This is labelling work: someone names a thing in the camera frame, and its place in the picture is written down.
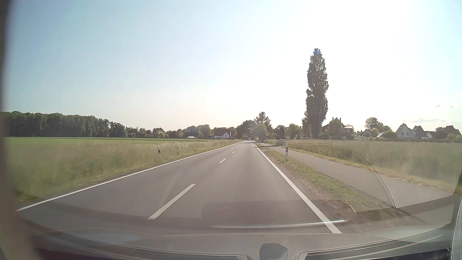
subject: windshield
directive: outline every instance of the windshield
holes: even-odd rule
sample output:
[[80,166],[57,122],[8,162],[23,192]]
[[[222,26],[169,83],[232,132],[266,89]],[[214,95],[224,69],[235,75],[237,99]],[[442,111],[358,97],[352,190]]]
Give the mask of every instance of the windshield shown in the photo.
[[456,242],[459,2],[8,10],[4,165],[31,247],[344,259]]

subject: white house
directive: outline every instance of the white house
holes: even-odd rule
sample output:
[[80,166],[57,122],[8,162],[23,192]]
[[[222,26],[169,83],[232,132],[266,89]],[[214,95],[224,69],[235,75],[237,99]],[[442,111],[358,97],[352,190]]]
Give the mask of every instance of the white house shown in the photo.
[[406,124],[400,125],[398,130],[396,130],[396,135],[398,138],[406,138],[406,139],[415,139],[417,138],[415,131],[407,127]]
[[229,129],[215,129],[213,134],[214,139],[226,139],[231,137],[231,130]]

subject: red roof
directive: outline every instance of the red roof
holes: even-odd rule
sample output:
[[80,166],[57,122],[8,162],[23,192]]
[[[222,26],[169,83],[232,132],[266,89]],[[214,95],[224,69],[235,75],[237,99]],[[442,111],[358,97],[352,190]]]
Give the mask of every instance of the red roof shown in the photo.
[[225,133],[228,133],[228,135],[230,135],[230,130],[229,129],[216,129],[213,136],[223,136]]

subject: treeline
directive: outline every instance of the treeline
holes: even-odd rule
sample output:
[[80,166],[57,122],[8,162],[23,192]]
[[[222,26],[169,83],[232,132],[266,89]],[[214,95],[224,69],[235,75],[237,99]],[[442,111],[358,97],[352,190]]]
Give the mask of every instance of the treeline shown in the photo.
[[63,115],[60,113],[21,113],[19,111],[0,112],[6,125],[6,136],[47,136],[47,137],[137,137],[137,138],[213,138],[216,129],[227,129],[231,136],[237,135],[234,127],[211,129],[208,124],[189,126],[185,129],[164,131],[125,127],[118,122],[95,116]]

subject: field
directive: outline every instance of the field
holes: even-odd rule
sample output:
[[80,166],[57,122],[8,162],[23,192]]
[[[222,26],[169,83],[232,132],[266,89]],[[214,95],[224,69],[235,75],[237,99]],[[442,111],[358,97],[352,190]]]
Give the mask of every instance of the field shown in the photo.
[[[9,173],[20,202],[154,167],[240,140],[8,137]],[[162,152],[160,161],[157,146]]]
[[291,140],[289,149],[450,193],[462,171],[460,143]]

